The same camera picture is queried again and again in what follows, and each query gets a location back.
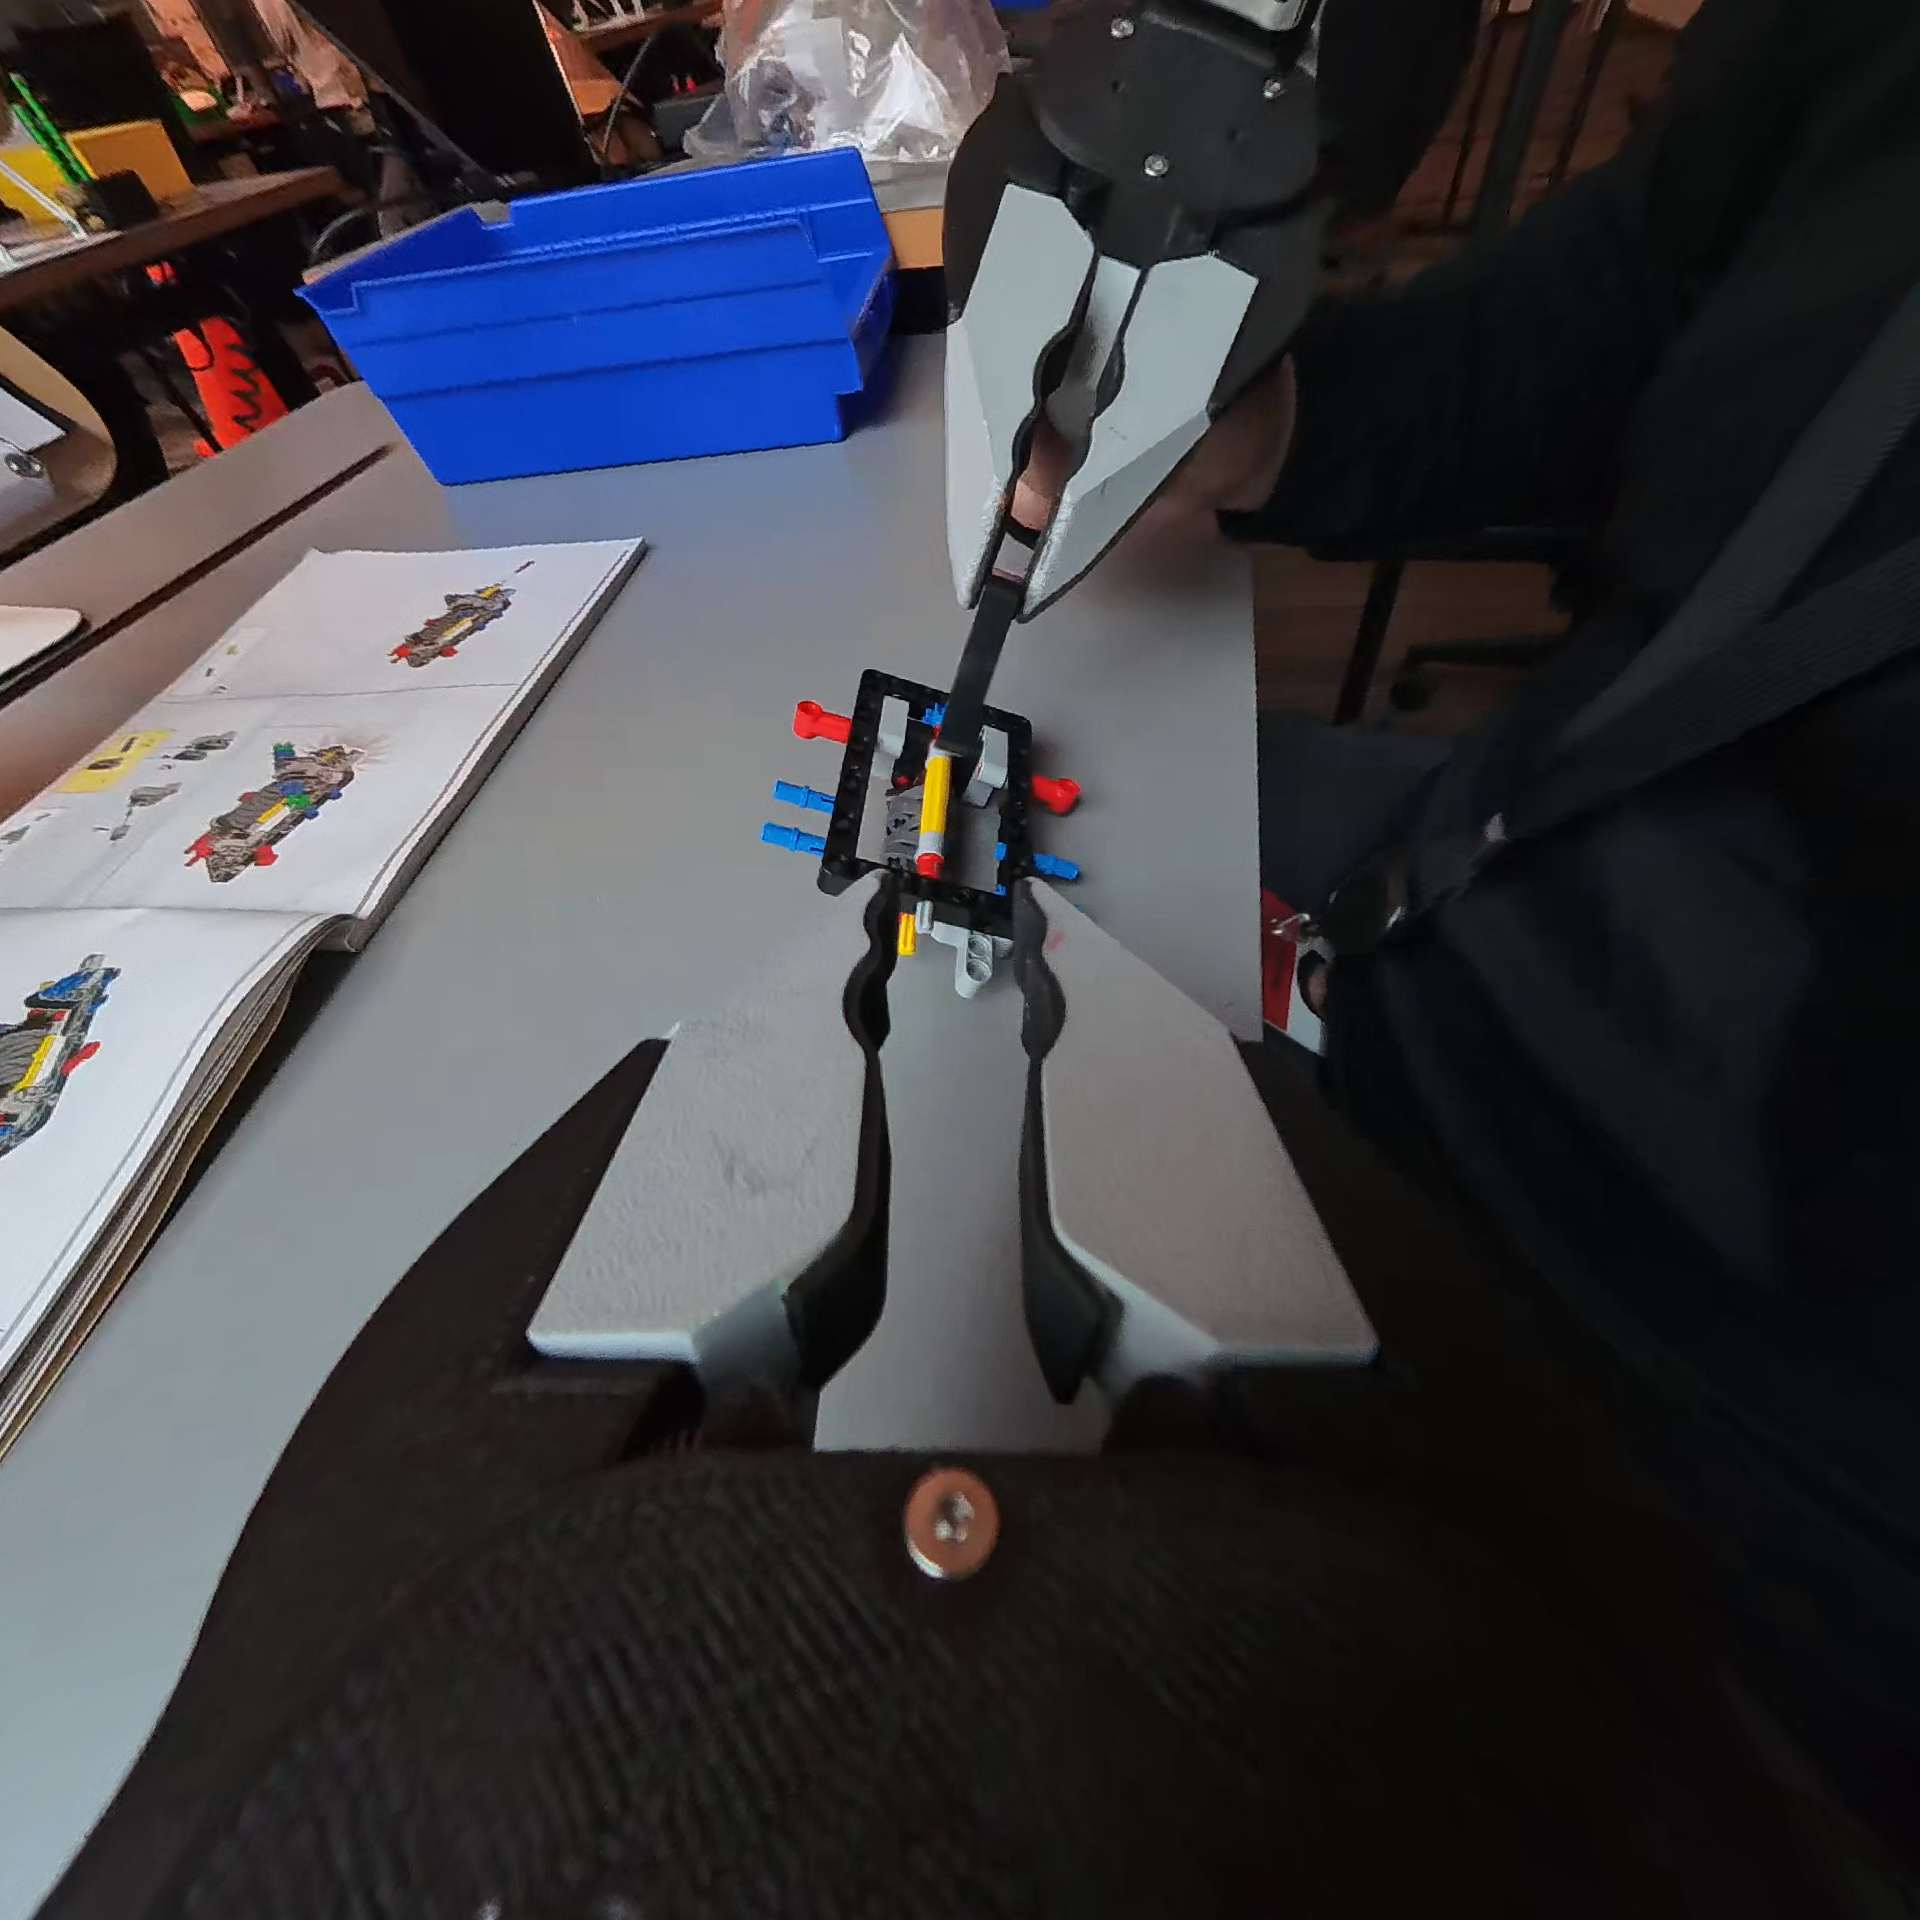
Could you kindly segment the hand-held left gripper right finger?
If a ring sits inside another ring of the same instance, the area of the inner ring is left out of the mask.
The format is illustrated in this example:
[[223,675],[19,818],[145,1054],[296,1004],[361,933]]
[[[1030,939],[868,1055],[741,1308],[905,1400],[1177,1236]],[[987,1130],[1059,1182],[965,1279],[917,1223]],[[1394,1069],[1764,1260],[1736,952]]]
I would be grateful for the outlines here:
[[1380,1335],[1231,1029],[1018,882],[1021,1304],[1048,1393],[1358,1370]]

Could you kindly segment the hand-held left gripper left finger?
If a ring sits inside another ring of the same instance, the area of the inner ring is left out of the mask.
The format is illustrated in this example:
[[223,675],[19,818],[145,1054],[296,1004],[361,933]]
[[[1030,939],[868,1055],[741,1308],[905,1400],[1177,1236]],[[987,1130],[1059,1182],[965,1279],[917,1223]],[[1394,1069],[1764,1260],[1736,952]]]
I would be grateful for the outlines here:
[[529,1321],[537,1354],[814,1393],[868,1340],[886,1302],[898,906],[897,882],[853,882],[667,1038]]

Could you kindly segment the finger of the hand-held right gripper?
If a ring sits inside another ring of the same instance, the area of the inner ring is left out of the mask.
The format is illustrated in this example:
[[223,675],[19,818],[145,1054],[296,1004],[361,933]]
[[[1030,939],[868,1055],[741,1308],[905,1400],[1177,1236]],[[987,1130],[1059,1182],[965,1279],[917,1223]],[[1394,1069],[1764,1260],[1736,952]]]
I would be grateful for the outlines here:
[[1065,385],[1054,431],[1081,462],[1092,439],[1092,396],[1046,364],[1075,346],[1086,316],[1092,233],[1068,204],[1008,183],[987,230],[972,285],[945,344],[945,503],[956,602],[972,609],[989,580],[1001,525],[1029,453],[1025,436]]
[[1022,617],[1091,573],[1199,447],[1254,289],[1212,254],[1148,267],[1094,257],[1021,472],[1037,529]]

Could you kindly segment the black lego beam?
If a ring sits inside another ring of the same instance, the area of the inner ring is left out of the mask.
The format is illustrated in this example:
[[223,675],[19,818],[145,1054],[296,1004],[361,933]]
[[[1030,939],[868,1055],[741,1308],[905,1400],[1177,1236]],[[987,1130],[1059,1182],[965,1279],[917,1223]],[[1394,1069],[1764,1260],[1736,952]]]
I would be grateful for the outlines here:
[[989,572],[980,587],[938,724],[940,747],[961,763],[972,765],[982,750],[996,667],[1025,607],[1025,594],[1025,577],[999,567]]

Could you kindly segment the black frame lego model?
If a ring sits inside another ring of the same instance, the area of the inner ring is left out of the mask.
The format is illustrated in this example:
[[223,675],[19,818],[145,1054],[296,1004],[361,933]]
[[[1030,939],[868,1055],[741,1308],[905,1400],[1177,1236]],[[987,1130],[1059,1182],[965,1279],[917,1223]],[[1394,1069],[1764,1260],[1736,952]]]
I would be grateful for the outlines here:
[[813,820],[768,821],[760,839],[817,858],[828,895],[892,876],[897,956],[947,947],[955,992],[975,998],[1014,945],[1016,882],[1072,885],[1085,876],[1081,863],[1037,841],[1038,816],[1072,813],[1082,791],[1070,778],[1041,773],[1030,719],[995,705],[985,712],[976,755],[931,778],[947,758],[947,718],[942,690],[876,667],[863,674],[849,712],[803,700],[792,731],[839,747],[836,778],[830,787],[779,779],[777,804]]

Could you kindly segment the person's right forearm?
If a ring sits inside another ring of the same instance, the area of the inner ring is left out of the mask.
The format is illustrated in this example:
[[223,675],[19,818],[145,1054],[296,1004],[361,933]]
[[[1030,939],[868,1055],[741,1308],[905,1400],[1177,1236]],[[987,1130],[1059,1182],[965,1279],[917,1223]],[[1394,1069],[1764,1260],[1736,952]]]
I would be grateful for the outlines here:
[[1917,284],[1917,37],[1825,72],[1675,82],[1485,251],[1298,334],[1241,542],[1386,550],[1587,523],[1678,596]]

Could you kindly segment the lego instruction booklet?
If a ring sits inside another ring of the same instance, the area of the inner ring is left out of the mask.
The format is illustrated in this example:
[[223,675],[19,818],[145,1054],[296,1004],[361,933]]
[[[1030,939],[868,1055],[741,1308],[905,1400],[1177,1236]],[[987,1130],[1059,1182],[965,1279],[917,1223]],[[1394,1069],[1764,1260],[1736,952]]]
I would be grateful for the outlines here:
[[4,820],[7,1449],[300,971],[369,944],[645,554],[312,550]]

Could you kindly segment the person's right hand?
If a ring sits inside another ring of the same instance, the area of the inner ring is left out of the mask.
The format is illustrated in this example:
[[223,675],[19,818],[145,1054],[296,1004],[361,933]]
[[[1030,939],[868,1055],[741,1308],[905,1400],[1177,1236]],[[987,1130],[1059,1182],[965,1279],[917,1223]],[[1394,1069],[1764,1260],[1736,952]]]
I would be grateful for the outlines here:
[[[1184,523],[1217,513],[1258,510],[1277,489],[1296,416],[1292,351],[1260,371],[1234,403],[1212,419],[1183,464],[1150,499],[1145,521]],[[1011,515],[1033,533],[1057,515],[1070,475],[1070,447],[1057,425],[1034,421],[1025,468],[1014,483]]]

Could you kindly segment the white red badge card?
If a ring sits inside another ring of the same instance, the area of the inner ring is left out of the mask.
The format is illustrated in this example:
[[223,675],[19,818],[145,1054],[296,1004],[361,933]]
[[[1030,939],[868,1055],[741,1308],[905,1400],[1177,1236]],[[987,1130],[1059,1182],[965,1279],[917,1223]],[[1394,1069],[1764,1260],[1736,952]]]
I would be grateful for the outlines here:
[[1260,1014],[1288,1044],[1324,1058],[1328,1025],[1323,974],[1330,947],[1319,920],[1296,910],[1268,884],[1260,887]]

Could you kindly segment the clear plastic bag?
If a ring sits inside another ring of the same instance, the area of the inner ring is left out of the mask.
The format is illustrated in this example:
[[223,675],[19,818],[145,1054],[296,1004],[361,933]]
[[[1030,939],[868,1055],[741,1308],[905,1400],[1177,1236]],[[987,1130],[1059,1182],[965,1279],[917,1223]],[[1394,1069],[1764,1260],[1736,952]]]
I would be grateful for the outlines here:
[[727,2],[723,85],[691,165],[849,149],[876,188],[938,194],[1014,70],[989,2]]

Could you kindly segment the black chair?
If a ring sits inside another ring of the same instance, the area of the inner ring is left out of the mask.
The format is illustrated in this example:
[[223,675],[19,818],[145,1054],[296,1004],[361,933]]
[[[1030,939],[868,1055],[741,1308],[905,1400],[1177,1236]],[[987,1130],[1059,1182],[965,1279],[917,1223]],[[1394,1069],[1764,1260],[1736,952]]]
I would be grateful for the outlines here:
[[[1535,563],[1567,572],[1583,559],[1591,542],[1593,529],[1580,523],[1497,523],[1470,533],[1393,546],[1355,542],[1315,546],[1310,556],[1324,563],[1371,563],[1356,634],[1332,705],[1332,724],[1353,726],[1367,712],[1409,566]],[[1546,660],[1559,643],[1561,638],[1548,634],[1414,641],[1404,650],[1389,686],[1389,708],[1393,712],[1425,710],[1432,700],[1436,670],[1525,670]]]

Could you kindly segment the blue plastic bin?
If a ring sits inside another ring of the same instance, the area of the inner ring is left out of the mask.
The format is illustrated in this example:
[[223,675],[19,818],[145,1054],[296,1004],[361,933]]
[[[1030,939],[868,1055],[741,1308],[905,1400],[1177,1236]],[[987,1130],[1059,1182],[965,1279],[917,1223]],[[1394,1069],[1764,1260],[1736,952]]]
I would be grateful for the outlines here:
[[462,205],[300,289],[445,485],[841,442],[897,310],[849,148]]

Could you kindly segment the person's torso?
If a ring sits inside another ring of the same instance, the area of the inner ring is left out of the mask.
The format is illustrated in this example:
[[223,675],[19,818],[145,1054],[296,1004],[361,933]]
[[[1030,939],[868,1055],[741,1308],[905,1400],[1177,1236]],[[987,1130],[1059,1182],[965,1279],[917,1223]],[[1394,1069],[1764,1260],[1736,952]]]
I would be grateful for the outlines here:
[[1606,1370],[1844,1911],[1917,1915],[1917,475],[1657,651],[1599,617],[1461,739],[1266,718],[1262,863],[1332,1101]]

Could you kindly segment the orange black bag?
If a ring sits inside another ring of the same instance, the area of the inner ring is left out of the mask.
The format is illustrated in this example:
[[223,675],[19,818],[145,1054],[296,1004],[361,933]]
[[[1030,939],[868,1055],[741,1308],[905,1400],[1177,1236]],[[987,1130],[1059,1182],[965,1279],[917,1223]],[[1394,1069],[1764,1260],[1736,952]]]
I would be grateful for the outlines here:
[[300,353],[277,323],[219,307],[163,323],[153,370],[201,460],[249,442],[314,396]]

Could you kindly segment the brown wooden desk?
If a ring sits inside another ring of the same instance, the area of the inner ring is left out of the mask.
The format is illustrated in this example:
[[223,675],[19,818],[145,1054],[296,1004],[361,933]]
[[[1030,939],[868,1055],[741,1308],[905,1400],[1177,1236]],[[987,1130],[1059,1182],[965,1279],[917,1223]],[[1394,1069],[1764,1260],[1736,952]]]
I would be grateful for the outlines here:
[[32,241],[24,262],[2,269],[2,316],[338,198],[355,200],[357,188],[337,167],[300,165],[194,185],[133,227]]

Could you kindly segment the yellow box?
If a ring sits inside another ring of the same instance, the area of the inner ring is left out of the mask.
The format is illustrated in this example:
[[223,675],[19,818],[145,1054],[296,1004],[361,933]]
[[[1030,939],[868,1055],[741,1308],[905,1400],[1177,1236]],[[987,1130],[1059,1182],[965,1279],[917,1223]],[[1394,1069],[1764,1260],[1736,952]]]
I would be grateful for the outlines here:
[[178,200],[194,185],[168,123],[159,118],[73,128],[67,142],[92,177],[133,174],[156,201]]

